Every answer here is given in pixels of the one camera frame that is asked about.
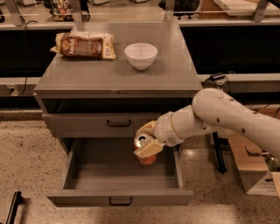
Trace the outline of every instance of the bowl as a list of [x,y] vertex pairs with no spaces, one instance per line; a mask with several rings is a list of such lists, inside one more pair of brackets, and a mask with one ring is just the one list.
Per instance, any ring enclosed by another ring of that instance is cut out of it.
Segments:
[[158,49],[154,45],[135,43],[128,45],[124,53],[128,62],[137,70],[148,68],[155,60]]

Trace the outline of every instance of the box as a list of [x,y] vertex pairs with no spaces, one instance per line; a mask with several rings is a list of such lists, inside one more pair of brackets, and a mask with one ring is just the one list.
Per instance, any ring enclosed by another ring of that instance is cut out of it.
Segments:
[[[280,118],[277,108],[261,108],[259,112]],[[231,135],[228,141],[246,194],[280,196],[280,172],[270,171],[262,156],[248,153],[260,153],[262,150],[238,133]]]

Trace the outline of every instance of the speckled floor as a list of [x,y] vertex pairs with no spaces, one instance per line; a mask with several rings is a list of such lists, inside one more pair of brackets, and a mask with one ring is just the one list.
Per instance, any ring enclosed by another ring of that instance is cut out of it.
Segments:
[[280,223],[280,199],[246,195],[230,149],[223,151],[227,172],[217,171],[209,136],[191,137],[182,145],[184,187],[194,192],[188,206],[87,208],[57,208],[46,197],[61,187],[67,155],[40,120],[39,111],[0,111],[0,139],[2,223],[15,191],[21,191],[25,201],[15,223]]

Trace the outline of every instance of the cabinet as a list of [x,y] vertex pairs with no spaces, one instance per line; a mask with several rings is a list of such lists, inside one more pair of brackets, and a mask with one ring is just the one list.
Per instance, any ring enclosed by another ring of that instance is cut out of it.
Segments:
[[[164,149],[148,166],[133,154],[141,126],[189,104],[201,89],[179,25],[92,23],[83,29],[114,34],[116,59],[56,55],[35,87],[47,127],[68,155],[64,184],[48,198],[58,207],[188,204],[193,192],[183,186],[177,148]],[[136,42],[159,51],[147,70],[125,59],[124,48]]]

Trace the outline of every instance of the closed drawer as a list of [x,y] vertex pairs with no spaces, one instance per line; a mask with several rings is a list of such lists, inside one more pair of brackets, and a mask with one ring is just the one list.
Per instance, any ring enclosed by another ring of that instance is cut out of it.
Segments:
[[48,198],[57,207],[187,205],[179,156],[165,148],[152,165],[140,164],[133,138],[75,139],[62,190]]
[[159,113],[43,114],[54,137],[133,137]]

